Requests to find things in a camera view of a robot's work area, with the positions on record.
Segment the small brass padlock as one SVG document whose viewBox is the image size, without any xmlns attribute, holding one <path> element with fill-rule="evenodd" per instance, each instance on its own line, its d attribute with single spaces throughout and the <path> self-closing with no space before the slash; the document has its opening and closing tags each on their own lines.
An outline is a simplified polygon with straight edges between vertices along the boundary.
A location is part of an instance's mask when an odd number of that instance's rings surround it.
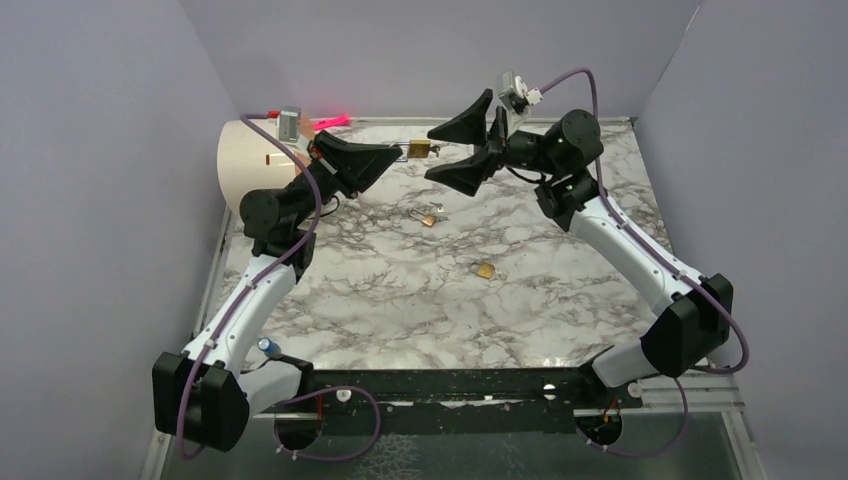
<svg viewBox="0 0 848 480">
<path fill-rule="evenodd" d="M 397 142 L 396 146 L 405 150 L 407 159 L 423 159 L 430 155 L 438 157 L 441 147 L 428 139 L 413 139 L 406 142 Z"/>
</svg>

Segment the brass padlock long shackle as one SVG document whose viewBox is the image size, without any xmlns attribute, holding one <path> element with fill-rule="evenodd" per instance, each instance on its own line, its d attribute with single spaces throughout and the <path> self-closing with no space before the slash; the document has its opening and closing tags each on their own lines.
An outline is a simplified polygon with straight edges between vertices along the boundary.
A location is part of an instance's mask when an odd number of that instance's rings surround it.
<svg viewBox="0 0 848 480">
<path fill-rule="evenodd" d="M 439 220 L 439 217 L 433 213 L 424 212 L 418 208 L 410 208 L 408 210 L 410 218 L 418 221 L 422 225 L 432 228 Z"/>
</svg>

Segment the brass padlock with key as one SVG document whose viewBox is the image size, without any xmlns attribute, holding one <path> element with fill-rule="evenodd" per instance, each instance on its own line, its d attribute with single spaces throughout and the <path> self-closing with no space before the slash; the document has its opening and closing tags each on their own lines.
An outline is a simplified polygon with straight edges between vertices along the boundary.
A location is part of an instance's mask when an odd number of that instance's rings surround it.
<svg viewBox="0 0 848 480">
<path fill-rule="evenodd" d="M 506 274 L 497 269 L 497 267 L 486 261 L 475 261 L 469 264 L 469 271 L 486 280 L 504 280 Z"/>
</svg>

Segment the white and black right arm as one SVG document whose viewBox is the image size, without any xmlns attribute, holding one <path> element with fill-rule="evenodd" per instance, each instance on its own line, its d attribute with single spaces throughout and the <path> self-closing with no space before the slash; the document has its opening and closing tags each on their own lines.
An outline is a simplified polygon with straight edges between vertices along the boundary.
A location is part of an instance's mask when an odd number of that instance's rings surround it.
<svg viewBox="0 0 848 480">
<path fill-rule="evenodd" d="M 645 377 L 677 377 L 729 338 L 726 315 L 733 287 L 678 260 L 631 221 L 588 170 L 604 151 L 596 117 L 574 109 L 543 134 L 514 129 L 510 112 L 485 90 L 466 110 L 432 128 L 430 140 L 471 145 L 472 156 L 426 171 L 428 180 L 474 196 L 502 168 L 544 175 L 534 189 L 545 217 L 597 251 L 636 288 L 657 318 L 638 339 L 614 346 L 583 365 L 579 398 L 600 407 L 617 387 Z"/>
</svg>

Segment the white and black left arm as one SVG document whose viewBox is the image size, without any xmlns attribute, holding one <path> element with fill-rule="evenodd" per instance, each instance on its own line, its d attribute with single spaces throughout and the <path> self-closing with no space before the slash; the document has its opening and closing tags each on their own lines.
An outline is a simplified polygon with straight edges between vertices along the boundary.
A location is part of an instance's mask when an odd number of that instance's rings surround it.
<svg viewBox="0 0 848 480">
<path fill-rule="evenodd" d="M 154 425 L 222 452 L 249 420 L 282 402 L 290 410 L 313 401 L 311 363 L 273 353 L 243 372 L 247 353 L 272 312 L 309 267 L 319 214 L 337 194 L 365 192 L 402 155 L 397 145 L 357 144 L 326 131 L 307 148 L 310 163 L 284 187 L 253 187 L 238 213 L 253 241 L 245 272 L 211 322 L 181 352 L 162 353 L 152 368 Z"/>
</svg>

